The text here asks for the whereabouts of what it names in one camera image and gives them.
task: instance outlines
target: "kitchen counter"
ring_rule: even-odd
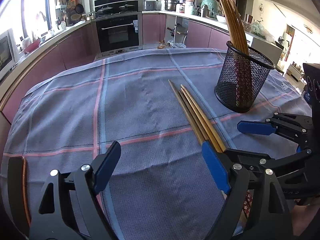
[[[208,24],[210,26],[214,26],[217,27],[223,31],[226,31],[227,33],[229,33],[229,29],[228,29],[228,25],[226,23],[221,23],[217,20],[214,20],[212,18],[204,18],[204,17],[200,17],[200,16],[196,16],[196,15],[188,15],[188,14],[184,14],[184,13],[178,13],[178,12],[171,12],[171,11],[143,11],[142,14],[150,14],[150,13],[160,13],[160,14],[166,14],[166,15],[173,15],[173,16],[178,16],[178,17],[182,17],[182,18],[187,18],[187,19],[191,19],[191,20],[195,20],[204,24]],[[247,38],[248,44],[249,46],[252,44],[253,38],[264,41],[274,47],[277,47],[275,44],[264,40],[263,38],[249,33],[249,32],[245,32],[245,36]]]
[[[177,13],[172,11],[143,11],[142,15],[151,14],[166,14],[176,17],[186,18],[194,22],[198,22],[203,25],[207,25],[221,33],[229,35],[228,25],[226,23],[218,22],[217,20],[211,18],[204,18],[195,15],[187,15],[184,13]],[[252,33],[245,32],[247,43],[250,47],[260,51],[262,54],[267,56],[276,65],[279,61],[282,50],[275,44],[262,39],[261,37],[254,35]]]
[[[39,45],[39,48],[35,49],[33,52],[23,55],[18,63],[15,65],[15,68],[11,70],[10,74],[4,77],[4,80],[1,81],[0,84],[0,98],[2,98],[11,84],[18,78],[18,76],[34,61],[36,60],[42,53],[44,53],[51,46],[61,41],[64,37],[68,36],[72,32],[78,30],[79,28],[91,23],[91,21],[82,22],[67,27],[65,30],[59,32],[52,38],[43,42]]]

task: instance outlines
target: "blue tablecloth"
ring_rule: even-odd
[[[311,109],[271,71],[252,109],[238,114],[215,97],[225,51],[140,50],[64,71],[33,87],[13,120],[1,167],[1,190],[10,215],[7,163],[23,155],[32,211],[49,172],[74,171],[105,153],[114,140],[122,155],[99,201],[119,239],[203,239],[224,203],[201,147],[168,79],[191,92],[231,148],[282,158],[297,148],[277,135],[241,134],[240,120],[264,121],[274,112]],[[86,228],[72,195],[79,228]]]

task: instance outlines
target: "black mesh pencil holder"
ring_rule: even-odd
[[[249,47],[249,56],[227,42],[228,51],[214,93],[228,109],[245,113],[259,94],[273,62]]]

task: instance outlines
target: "window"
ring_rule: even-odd
[[[29,37],[41,37],[48,31],[45,0],[24,0],[24,17]]]
[[[54,0],[3,0],[0,5],[0,34],[12,28],[16,44],[21,44],[20,37],[41,37],[48,32],[47,14],[49,22],[54,23]]]
[[[0,17],[0,34],[12,28],[16,44],[20,44],[23,37],[21,23],[21,0],[10,0]]]

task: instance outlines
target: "cabinet door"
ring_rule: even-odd
[[[11,127],[10,123],[4,117],[4,115],[0,112],[0,166],[2,162],[4,146],[8,139],[10,127]]]
[[[159,43],[160,20],[161,20],[160,14],[143,14],[142,15],[143,44]]]
[[[66,69],[86,65],[94,60],[90,43],[87,42],[89,32],[87,32],[86,27],[83,26],[74,31],[58,44]]]
[[[166,20],[167,20],[167,16],[165,14],[160,14],[160,40],[159,41],[164,41]]]
[[[207,48],[209,46],[211,28],[200,23],[189,21],[187,48]]]
[[[230,36],[219,32],[218,30],[211,29],[209,48],[227,50],[227,41],[230,41]]]
[[[55,47],[45,55],[43,59],[33,67],[33,69],[31,69],[10,96],[3,109],[3,114],[9,122],[12,123],[12,120],[19,109],[21,99],[30,88],[64,70],[66,69],[62,61],[60,51]]]

